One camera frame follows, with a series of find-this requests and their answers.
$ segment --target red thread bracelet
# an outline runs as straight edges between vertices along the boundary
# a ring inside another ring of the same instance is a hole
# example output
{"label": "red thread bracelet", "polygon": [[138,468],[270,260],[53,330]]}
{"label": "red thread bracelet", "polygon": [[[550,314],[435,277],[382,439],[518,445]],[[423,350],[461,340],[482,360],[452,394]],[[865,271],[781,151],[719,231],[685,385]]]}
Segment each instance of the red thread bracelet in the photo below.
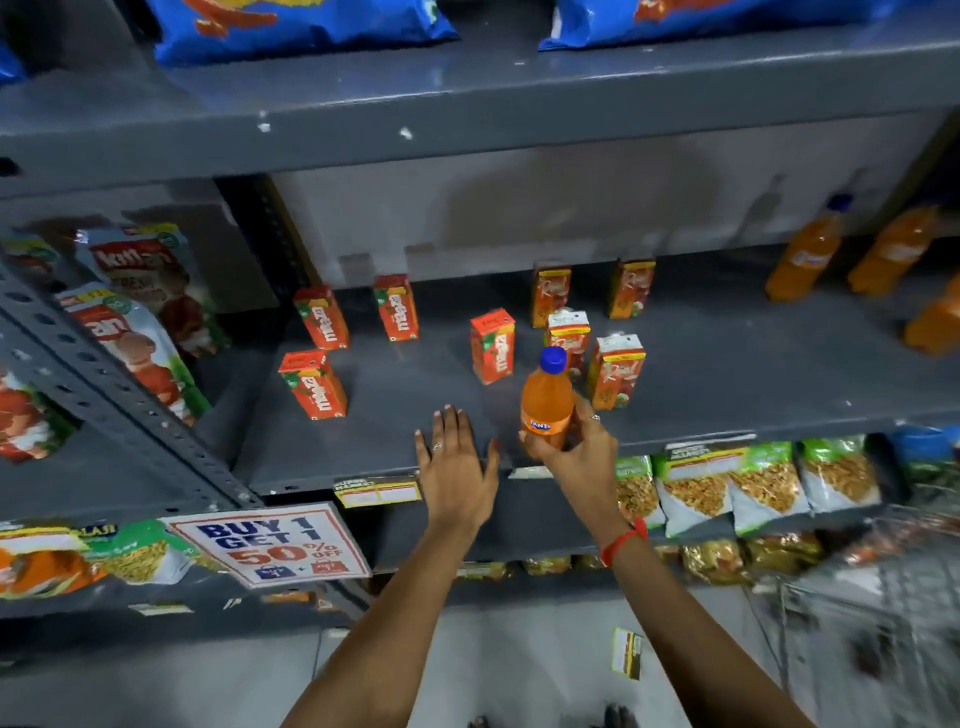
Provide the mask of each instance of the red thread bracelet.
{"label": "red thread bracelet", "polygon": [[621,533],[612,544],[600,551],[600,562],[608,569],[613,566],[613,559],[616,558],[616,552],[620,550],[620,547],[624,545],[627,539],[633,538],[634,536],[639,536],[644,541],[649,540],[647,524],[643,519],[636,519],[633,528],[626,533]]}

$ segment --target orange bottle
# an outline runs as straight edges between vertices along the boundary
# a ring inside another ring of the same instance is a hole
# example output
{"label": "orange bottle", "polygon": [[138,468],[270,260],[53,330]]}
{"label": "orange bottle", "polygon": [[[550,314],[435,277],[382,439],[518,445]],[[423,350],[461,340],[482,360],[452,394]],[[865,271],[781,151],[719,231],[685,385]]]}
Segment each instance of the orange bottle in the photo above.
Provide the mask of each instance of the orange bottle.
{"label": "orange bottle", "polygon": [[[543,347],[540,368],[527,377],[520,397],[523,429],[562,449],[576,403],[573,384],[566,373],[566,351],[562,347]],[[535,457],[529,448],[527,453]]]}
{"label": "orange bottle", "polygon": [[850,271],[847,283],[851,291],[868,296],[890,293],[930,246],[939,218],[939,205],[911,207],[898,215]]}
{"label": "orange bottle", "polygon": [[908,346],[937,356],[960,344],[960,276],[954,276],[944,296],[906,325]]}
{"label": "orange bottle", "polygon": [[793,236],[767,279],[765,290],[771,301],[798,301],[810,292],[840,247],[843,215],[852,201],[852,195],[833,195],[824,214]]}

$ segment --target finger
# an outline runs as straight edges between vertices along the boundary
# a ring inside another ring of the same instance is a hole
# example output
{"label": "finger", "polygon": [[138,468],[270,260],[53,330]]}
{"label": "finger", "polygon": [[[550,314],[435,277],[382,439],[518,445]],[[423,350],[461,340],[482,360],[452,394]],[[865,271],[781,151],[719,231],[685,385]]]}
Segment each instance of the finger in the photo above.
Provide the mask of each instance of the finger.
{"label": "finger", "polygon": [[457,410],[457,441],[460,443],[460,449],[463,452],[475,453],[477,451],[473,444],[473,427],[470,426],[470,418],[462,409]]}
{"label": "finger", "polygon": [[430,454],[436,455],[444,448],[444,418],[438,409],[433,413],[433,437],[430,441]]}
{"label": "finger", "polygon": [[430,464],[430,450],[426,448],[423,433],[419,430],[414,433],[414,447],[417,449],[417,465],[423,470]]}
{"label": "finger", "polygon": [[455,451],[460,447],[457,434],[457,410],[449,404],[444,407],[444,450]]}

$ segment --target metal shelf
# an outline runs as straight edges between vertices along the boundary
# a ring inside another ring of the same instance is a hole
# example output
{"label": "metal shelf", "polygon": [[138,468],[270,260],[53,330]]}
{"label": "metal shelf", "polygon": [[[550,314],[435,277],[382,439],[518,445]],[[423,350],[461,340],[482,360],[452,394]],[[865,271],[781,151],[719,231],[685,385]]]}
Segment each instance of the metal shelf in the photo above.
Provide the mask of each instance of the metal shelf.
{"label": "metal shelf", "polygon": [[960,17],[538,54],[547,4],[462,40],[164,71],[144,50],[0,90],[0,197],[949,108]]}
{"label": "metal shelf", "polygon": [[[594,334],[632,331],[648,351],[630,406],[603,415],[621,454],[716,433],[801,440],[960,418],[958,357],[932,359],[898,338],[901,322],[944,289],[948,265],[911,272],[879,301],[853,296],[834,278],[805,301],[774,304],[763,282],[779,254],[662,258],[647,311],[626,322],[602,310],[610,265],[574,269],[570,305],[588,311]],[[414,430],[429,430],[431,413],[448,402],[467,410],[478,447],[500,439],[505,470],[530,464],[516,440],[520,390],[542,344],[527,323],[529,290],[529,273],[414,283],[421,339],[393,345],[369,289],[339,292],[351,342],[330,358],[348,415],[310,421],[280,376],[268,374],[234,474],[268,497],[412,470]],[[499,306],[517,320],[516,374],[484,387],[471,368],[468,320]],[[281,352],[309,348],[292,322]]]}

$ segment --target real juice box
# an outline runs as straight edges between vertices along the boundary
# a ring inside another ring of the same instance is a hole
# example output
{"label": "real juice box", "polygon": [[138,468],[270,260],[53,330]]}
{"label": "real juice box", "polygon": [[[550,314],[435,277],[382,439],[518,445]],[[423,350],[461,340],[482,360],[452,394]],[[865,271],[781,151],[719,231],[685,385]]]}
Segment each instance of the real juice box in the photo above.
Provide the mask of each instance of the real juice box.
{"label": "real juice box", "polygon": [[569,295],[569,268],[538,268],[534,271],[534,328],[544,328],[550,314],[563,308]]}
{"label": "real juice box", "polygon": [[347,394],[326,352],[289,352],[278,371],[311,420],[347,415]]}
{"label": "real juice box", "polygon": [[349,347],[347,322],[330,286],[301,288],[294,296],[294,305],[317,349],[329,351]]}
{"label": "real juice box", "polygon": [[378,276],[373,281],[373,294],[380,309],[383,327],[387,329],[391,341],[420,338],[414,292],[406,275]]}
{"label": "real juice box", "polygon": [[589,340],[590,324],[586,311],[564,309],[547,317],[543,345],[566,350],[566,370],[571,379],[584,375]]}
{"label": "real juice box", "polygon": [[647,304],[654,282],[654,260],[617,260],[610,286],[610,317],[632,319]]}
{"label": "real juice box", "polygon": [[646,355],[636,334],[597,338],[587,375],[587,394],[593,409],[619,409],[630,403]]}
{"label": "real juice box", "polygon": [[484,384],[514,373],[516,323],[502,308],[470,320],[473,371]]}

